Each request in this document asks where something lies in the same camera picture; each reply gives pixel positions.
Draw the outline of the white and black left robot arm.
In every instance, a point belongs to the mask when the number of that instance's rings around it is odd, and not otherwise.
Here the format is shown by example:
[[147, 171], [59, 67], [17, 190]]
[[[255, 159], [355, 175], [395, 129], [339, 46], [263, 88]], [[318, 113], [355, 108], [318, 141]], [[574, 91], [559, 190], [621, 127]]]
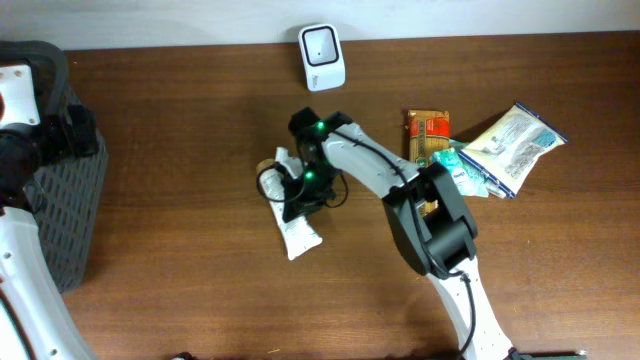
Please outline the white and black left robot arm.
[[1, 66], [1, 357], [94, 359], [59, 293], [23, 188], [74, 155], [69, 127], [38, 109], [31, 66]]

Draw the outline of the white barcode scanner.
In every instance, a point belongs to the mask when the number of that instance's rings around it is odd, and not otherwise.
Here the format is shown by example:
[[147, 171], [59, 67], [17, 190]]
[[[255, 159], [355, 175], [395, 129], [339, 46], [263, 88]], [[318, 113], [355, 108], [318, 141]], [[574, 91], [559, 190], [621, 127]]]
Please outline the white barcode scanner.
[[346, 67], [337, 29], [331, 24], [303, 27], [298, 44], [309, 91], [339, 88], [346, 81]]

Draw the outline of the orange spaghetti packet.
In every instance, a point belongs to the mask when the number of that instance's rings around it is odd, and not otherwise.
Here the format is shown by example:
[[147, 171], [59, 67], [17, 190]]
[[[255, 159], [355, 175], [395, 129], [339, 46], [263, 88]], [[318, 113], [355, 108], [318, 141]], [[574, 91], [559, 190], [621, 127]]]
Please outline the orange spaghetti packet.
[[431, 156], [450, 147], [450, 114], [448, 111], [407, 111], [410, 161], [420, 167], [431, 164]]

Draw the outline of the dark grey plastic basket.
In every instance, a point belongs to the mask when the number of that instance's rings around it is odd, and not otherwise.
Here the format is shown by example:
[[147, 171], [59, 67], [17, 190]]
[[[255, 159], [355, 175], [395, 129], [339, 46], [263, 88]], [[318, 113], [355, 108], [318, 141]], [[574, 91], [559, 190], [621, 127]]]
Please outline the dark grey plastic basket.
[[45, 41], [1, 43], [1, 206], [32, 214], [61, 293], [84, 279], [109, 154], [95, 114]]

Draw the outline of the yellow noodle packet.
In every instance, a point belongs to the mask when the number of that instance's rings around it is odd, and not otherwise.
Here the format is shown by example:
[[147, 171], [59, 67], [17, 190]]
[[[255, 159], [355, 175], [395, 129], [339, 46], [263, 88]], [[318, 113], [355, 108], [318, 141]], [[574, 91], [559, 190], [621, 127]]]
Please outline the yellow noodle packet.
[[563, 133], [516, 102], [459, 156], [513, 199], [538, 159], [567, 142]]

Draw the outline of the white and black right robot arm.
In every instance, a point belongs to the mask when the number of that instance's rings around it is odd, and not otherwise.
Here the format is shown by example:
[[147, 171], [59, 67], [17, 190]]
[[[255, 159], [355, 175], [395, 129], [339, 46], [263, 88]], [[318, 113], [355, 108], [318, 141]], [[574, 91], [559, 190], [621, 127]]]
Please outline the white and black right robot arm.
[[302, 169], [282, 181], [284, 221], [327, 206], [336, 196], [335, 178], [351, 175], [381, 200], [400, 255], [436, 289], [459, 358], [521, 358], [492, 310], [480, 280], [477, 224], [444, 166], [421, 167], [395, 155], [341, 112], [322, 119], [304, 108], [288, 129]]

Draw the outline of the white cream tube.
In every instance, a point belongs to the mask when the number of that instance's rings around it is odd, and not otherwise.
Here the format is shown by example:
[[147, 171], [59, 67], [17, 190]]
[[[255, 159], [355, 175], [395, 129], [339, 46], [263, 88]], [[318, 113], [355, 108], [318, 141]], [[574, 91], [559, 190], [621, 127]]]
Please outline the white cream tube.
[[286, 169], [278, 165], [274, 157], [261, 162], [258, 170], [258, 189], [269, 200], [277, 227], [284, 240], [288, 259], [294, 260], [309, 249], [320, 245], [323, 238], [313, 229], [306, 217], [299, 217], [288, 223], [282, 219], [285, 200], [282, 180], [288, 175]]

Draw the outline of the mint green wipes pack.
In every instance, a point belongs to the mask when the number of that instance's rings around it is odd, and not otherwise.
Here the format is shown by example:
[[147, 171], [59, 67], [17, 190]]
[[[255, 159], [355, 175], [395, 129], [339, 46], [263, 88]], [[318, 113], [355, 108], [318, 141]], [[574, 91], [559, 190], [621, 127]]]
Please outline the mint green wipes pack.
[[469, 175], [471, 182], [474, 184], [475, 189], [471, 191], [471, 196], [477, 197], [489, 197], [494, 195], [500, 199], [506, 197], [506, 193], [502, 191], [496, 184], [494, 184], [488, 177], [486, 177], [481, 171], [477, 170], [468, 161], [464, 160], [460, 156], [462, 166]]

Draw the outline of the teal Kleenex tissue pack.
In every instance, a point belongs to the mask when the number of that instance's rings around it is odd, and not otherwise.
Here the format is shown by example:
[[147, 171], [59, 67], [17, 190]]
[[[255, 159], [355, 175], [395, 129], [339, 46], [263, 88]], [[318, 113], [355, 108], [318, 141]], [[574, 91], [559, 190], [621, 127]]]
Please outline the teal Kleenex tissue pack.
[[454, 148], [434, 152], [430, 160], [432, 163], [443, 165], [448, 170], [461, 195], [471, 196], [471, 191], [475, 189], [474, 184], [462, 166], [460, 156]]

